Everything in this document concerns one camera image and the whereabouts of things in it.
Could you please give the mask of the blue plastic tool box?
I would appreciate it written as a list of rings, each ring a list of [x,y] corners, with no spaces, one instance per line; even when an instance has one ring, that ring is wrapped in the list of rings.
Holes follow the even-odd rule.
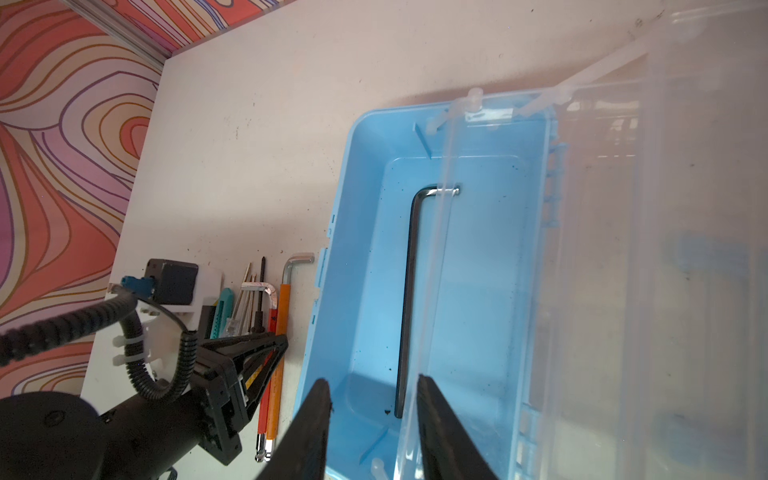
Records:
[[[541,256],[557,223],[563,145],[527,93],[372,111],[352,127],[317,267],[298,398],[325,379],[335,479],[423,477],[420,375],[435,380],[501,479],[534,477],[529,402]],[[411,202],[422,204],[402,419],[394,416]]]

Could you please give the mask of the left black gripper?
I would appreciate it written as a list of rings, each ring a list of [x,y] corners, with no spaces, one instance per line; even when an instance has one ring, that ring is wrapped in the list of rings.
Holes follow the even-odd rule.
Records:
[[[288,348],[285,335],[262,332],[207,339],[191,388],[172,402],[135,395],[101,415],[107,448],[102,479],[159,479],[195,447],[228,465],[242,450],[239,432],[253,419],[245,382],[268,354],[270,380]]]

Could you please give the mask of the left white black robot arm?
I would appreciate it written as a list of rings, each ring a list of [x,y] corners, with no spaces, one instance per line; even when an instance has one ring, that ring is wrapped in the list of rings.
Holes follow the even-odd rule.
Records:
[[[5,398],[1,476],[158,479],[197,447],[228,465],[242,452],[239,433],[287,347],[285,336],[270,333],[207,340],[189,386],[173,401],[134,395],[98,413],[62,392]]]

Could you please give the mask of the black hex key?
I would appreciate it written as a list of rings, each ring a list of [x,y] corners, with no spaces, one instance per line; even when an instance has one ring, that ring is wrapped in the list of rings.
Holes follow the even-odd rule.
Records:
[[[445,194],[457,196],[460,194],[460,188],[445,188],[439,187],[438,185],[430,185],[420,189],[415,194],[411,202],[406,250],[398,370],[395,386],[394,416],[397,419],[403,418],[407,393],[407,378],[410,361],[410,342],[415,291],[415,269],[417,261],[422,204],[427,198],[437,197]]]

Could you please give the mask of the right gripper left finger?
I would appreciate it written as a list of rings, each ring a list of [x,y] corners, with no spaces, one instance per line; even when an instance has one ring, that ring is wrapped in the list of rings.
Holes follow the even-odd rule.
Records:
[[[257,479],[322,480],[331,413],[329,384],[325,379],[318,379]]]

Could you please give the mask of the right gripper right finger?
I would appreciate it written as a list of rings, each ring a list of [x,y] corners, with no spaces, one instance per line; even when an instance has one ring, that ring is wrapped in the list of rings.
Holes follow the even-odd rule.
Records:
[[[425,479],[497,479],[431,377],[419,376],[416,403]]]

